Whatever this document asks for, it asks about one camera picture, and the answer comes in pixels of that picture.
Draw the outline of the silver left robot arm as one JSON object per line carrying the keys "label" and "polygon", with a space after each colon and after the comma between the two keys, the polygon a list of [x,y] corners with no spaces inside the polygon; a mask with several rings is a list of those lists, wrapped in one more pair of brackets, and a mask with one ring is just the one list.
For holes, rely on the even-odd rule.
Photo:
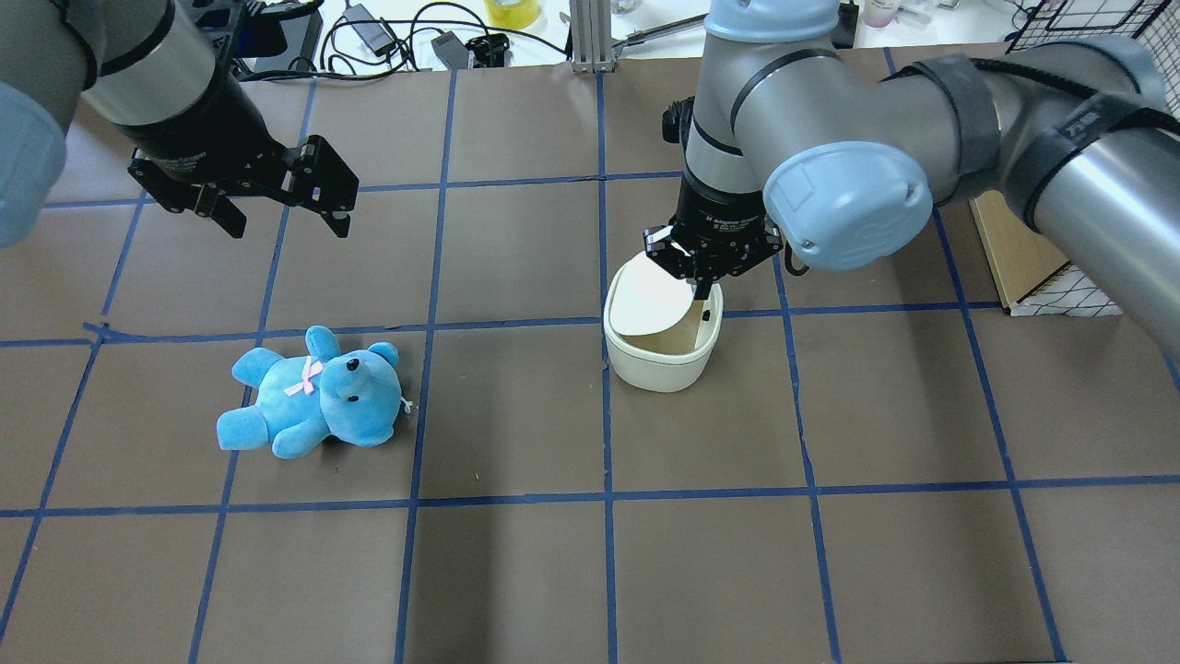
{"label": "silver left robot arm", "polygon": [[309,4],[5,1],[1,243],[33,230],[63,176],[80,101],[135,146],[129,172],[170,213],[194,211],[232,238],[261,196],[317,213],[346,238],[358,175],[321,136],[274,138],[244,94],[241,58],[287,50],[283,22]]}

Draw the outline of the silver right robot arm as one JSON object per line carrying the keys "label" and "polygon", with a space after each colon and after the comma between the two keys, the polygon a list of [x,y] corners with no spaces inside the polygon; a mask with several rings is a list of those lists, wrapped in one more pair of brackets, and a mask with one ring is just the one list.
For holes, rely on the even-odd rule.
{"label": "silver right robot arm", "polygon": [[1176,119],[1125,35],[913,63],[874,84],[834,1],[714,1],[696,93],[663,114],[678,206],[645,256],[704,300],[781,251],[853,270],[989,190],[1176,357]]}

